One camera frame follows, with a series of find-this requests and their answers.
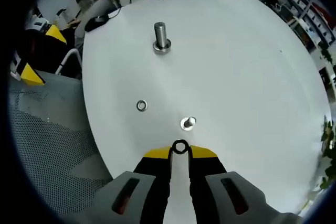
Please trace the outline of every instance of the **metal bolt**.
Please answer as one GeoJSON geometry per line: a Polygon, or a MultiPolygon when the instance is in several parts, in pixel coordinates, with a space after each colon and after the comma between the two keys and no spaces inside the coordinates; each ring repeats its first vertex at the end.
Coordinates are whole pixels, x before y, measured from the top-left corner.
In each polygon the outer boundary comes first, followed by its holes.
{"type": "Polygon", "coordinates": [[[184,127],[189,128],[191,126],[194,126],[196,123],[196,118],[194,117],[189,117],[185,122],[184,122],[184,127]]]}
{"type": "Polygon", "coordinates": [[[159,48],[167,45],[166,25],[163,22],[157,22],[154,25],[156,44],[159,48]]]}
{"type": "Polygon", "coordinates": [[[156,42],[153,44],[154,50],[161,53],[168,52],[171,46],[171,41],[167,39],[165,23],[155,23],[154,31],[156,36],[156,42]]]}
{"type": "Polygon", "coordinates": [[[193,116],[190,116],[188,118],[182,119],[180,121],[180,126],[181,126],[181,129],[183,129],[184,131],[191,131],[195,123],[196,123],[196,118],[193,116]]]}

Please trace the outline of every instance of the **office chair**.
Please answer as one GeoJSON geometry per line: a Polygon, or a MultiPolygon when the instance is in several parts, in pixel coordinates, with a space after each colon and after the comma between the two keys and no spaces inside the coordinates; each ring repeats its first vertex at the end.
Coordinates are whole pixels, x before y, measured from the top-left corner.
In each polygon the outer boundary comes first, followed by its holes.
{"type": "Polygon", "coordinates": [[[68,45],[54,25],[43,30],[28,29],[19,36],[17,54],[34,70],[62,74],[76,78],[81,73],[82,61],[79,51],[68,45]]]}
{"type": "Polygon", "coordinates": [[[61,217],[91,205],[112,181],[94,142],[80,80],[40,72],[44,86],[9,81],[14,146],[36,192],[61,217]]]}
{"type": "Polygon", "coordinates": [[[93,17],[109,14],[115,10],[117,10],[117,7],[110,0],[97,0],[84,14],[84,17],[75,30],[75,47],[79,50],[81,55],[84,45],[84,28],[87,22],[93,17]]]}

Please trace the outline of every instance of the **white round table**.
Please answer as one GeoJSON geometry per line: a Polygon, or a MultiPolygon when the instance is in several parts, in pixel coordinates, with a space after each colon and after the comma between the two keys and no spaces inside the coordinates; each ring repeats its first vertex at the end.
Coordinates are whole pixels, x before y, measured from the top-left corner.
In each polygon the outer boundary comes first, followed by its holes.
{"type": "MultiPolygon", "coordinates": [[[[307,50],[258,0],[141,0],[87,33],[83,91],[113,177],[180,138],[214,151],[281,212],[302,207],[330,108],[307,50]],[[171,51],[158,56],[154,23],[171,51]],[[139,100],[148,103],[139,112],[139,100]],[[197,119],[191,131],[180,121],[197,119]]],[[[174,155],[165,223],[195,223],[187,156],[174,155]]]]}

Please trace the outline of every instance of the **white wall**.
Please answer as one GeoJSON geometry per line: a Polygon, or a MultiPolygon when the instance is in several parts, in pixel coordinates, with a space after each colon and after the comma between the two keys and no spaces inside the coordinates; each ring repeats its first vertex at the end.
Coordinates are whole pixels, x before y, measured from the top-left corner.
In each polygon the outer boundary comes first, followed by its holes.
{"type": "Polygon", "coordinates": [[[37,0],[37,7],[49,22],[55,20],[56,13],[62,8],[66,8],[73,18],[80,10],[76,0],[37,0]]]}

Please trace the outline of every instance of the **leaf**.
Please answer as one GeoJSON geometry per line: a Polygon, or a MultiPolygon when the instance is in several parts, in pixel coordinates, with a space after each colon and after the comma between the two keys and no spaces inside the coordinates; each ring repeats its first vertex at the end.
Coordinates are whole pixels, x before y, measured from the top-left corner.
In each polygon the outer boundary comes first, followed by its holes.
{"type": "Polygon", "coordinates": [[[327,50],[327,47],[322,48],[321,50],[321,54],[325,57],[325,59],[331,63],[331,65],[333,65],[332,63],[332,58],[331,58],[331,54],[329,53],[329,51],[327,50]]]}
{"type": "Polygon", "coordinates": [[[323,183],[320,185],[320,188],[321,188],[321,189],[327,189],[329,186],[330,186],[330,184],[329,184],[328,182],[323,182],[323,183]]]}
{"type": "Polygon", "coordinates": [[[328,154],[329,152],[328,152],[328,149],[326,148],[322,154],[322,157],[328,157],[328,154]]]}
{"type": "Polygon", "coordinates": [[[325,169],[326,175],[330,178],[335,178],[336,177],[336,166],[331,165],[327,169],[325,169]]]}
{"type": "Polygon", "coordinates": [[[336,148],[335,147],[331,150],[328,150],[327,157],[331,158],[332,160],[336,159],[336,148]]]}

